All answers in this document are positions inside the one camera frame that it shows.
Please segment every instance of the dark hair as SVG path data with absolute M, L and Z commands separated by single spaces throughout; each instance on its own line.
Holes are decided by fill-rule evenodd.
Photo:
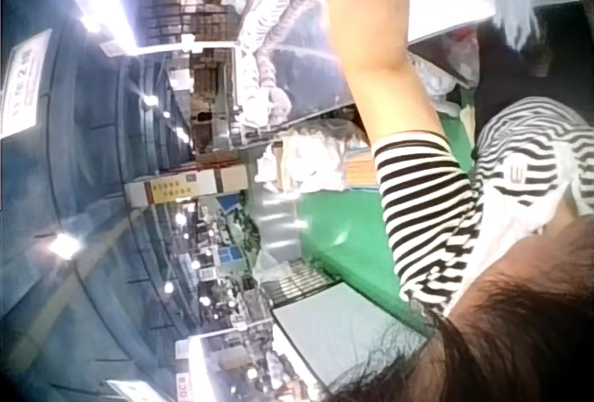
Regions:
M 508 280 L 489 283 L 464 333 L 432 314 L 434 341 L 381 370 L 367 365 L 326 402 L 548 402 L 592 395 L 594 234 L 587 237 L 562 254 L 586 253 L 591 260 L 584 267 L 593 274 L 588 285 L 561 293 Z M 553 273 L 559 278 L 559 270 Z M 427 347 L 440 349 L 439 362 L 420 367 Z

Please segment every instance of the fluorescent light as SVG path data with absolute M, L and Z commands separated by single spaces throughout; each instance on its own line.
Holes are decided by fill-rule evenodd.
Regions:
M 85 15 L 81 17 L 81 23 L 85 26 L 85 28 L 91 33 L 101 32 L 101 26 L 97 23 L 97 20 L 93 17 L 89 17 Z
M 144 101 L 150 107 L 159 105 L 159 98 L 157 96 L 144 96 Z
M 120 0 L 89 0 L 94 14 L 113 35 L 113 39 L 128 54 L 137 50 L 136 40 Z
M 49 250 L 64 260 L 71 260 L 81 247 L 77 239 L 65 233 L 58 233 L 56 239 L 49 245 Z
M 256 379 L 258 377 L 258 371 L 256 371 L 256 368 L 250 368 L 247 372 L 248 374 L 248 379 L 250 379 L 251 381 L 253 381 L 254 379 Z
M 187 223 L 187 218 L 184 214 L 176 214 L 175 215 L 175 222 L 179 225 L 179 226 L 185 226 Z
M 179 137 L 180 139 L 186 140 L 187 134 L 181 126 L 175 128 L 175 133 L 177 134 L 177 137 Z
M 216 402 L 213 386 L 206 370 L 206 361 L 204 360 L 204 351 L 200 337 L 193 336 L 189 338 L 187 361 L 194 401 Z

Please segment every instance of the striped shirt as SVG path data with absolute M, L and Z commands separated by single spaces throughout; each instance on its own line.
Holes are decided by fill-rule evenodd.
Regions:
M 580 214 L 594 213 L 594 130 L 547 98 L 485 126 L 473 181 L 436 134 L 387 136 L 373 151 L 400 297 L 434 310 L 447 313 L 514 242 L 542 230 L 566 189 Z

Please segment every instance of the yellow sign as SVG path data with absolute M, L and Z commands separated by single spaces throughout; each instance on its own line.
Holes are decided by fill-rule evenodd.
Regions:
M 148 186 L 148 201 L 151 204 L 163 204 L 200 194 L 196 172 L 162 176 L 145 184 Z

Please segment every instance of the sign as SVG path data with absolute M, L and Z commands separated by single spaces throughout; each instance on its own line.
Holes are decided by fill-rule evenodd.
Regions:
M 175 386 L 177 387 L 177 402 L 194 402 L 192 383 L 188 372 L 180 372 L 175 375 Z
M 197 172 L 160 176 L 145 182 L 148 203 L 163 204 L 199 195 Z
M 51 33 L 51 29 L 38 33 L 10 52 L 0 106 L 0 139 L 37 123 L 39 84 Z
M 216 267 L 205 267 L 198 271 L 200 281 L 215 281 L 217 279 Z
M 144 381 L 107 381 L 113 390 L 130 402 L 168 402 Z
M 189 358 L 189 339 L 175 342 L 175 359 L 182 360 L 184 358 Z

